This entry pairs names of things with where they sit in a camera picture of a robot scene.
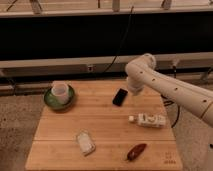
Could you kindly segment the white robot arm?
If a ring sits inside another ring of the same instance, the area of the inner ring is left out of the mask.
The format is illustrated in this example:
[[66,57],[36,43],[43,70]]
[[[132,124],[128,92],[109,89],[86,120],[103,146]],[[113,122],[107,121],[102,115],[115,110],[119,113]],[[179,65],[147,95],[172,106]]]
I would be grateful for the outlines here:
[[213,127],[213,91],[161,74],[156,64],[149,53],[130,61],[125,66],[128,89],[138,94],[147,85]]

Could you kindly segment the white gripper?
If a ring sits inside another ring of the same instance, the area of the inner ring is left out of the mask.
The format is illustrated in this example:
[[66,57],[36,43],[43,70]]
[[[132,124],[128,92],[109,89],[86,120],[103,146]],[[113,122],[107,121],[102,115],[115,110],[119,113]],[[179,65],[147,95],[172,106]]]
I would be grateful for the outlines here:
[[133,94],[138,95],[143,90],[143,83],[131,77],[126,79],[127,89]]

